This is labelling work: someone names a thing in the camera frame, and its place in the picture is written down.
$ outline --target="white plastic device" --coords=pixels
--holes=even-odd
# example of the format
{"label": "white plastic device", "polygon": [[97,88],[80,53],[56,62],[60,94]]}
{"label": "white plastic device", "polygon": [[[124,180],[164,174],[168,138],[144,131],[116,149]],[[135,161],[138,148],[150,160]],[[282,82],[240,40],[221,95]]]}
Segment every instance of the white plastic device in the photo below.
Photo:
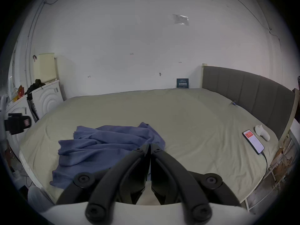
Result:
{"label": "white plastic device", "polygon": [[270,140],[270,135],[264,130],[263,125],[256,125],[255,132],[258,136],[262,136],[266,141]]}

